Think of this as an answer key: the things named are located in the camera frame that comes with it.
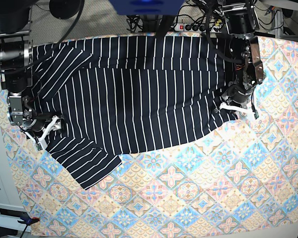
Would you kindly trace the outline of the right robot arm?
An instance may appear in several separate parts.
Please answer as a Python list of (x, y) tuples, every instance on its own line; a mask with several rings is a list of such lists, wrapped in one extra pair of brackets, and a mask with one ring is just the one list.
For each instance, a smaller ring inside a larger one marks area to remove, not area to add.
[(0, 1), (0, 83), (7, 90), (7, 118), (33, 142), (45, 150), (45, 138), (62, 128), (59, 113), (39, 113), (31, 95), (34, 80), (34, 51), (30, 40), (34, 0)]

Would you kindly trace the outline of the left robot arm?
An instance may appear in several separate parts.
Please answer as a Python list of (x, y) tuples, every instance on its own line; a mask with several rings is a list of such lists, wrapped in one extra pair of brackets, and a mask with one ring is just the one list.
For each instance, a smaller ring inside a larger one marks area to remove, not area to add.
[(225, 21), (226, 32), (231, 36), (229, 52), (234, 60), (233, 80), (222, 94), (219, 109), (237, 111), (249, 119), (258, 119), (255, 108), (255, 87), (265, 78), (260, 58), (258, 17), (252, 0), (219, 0), (219, 10)]

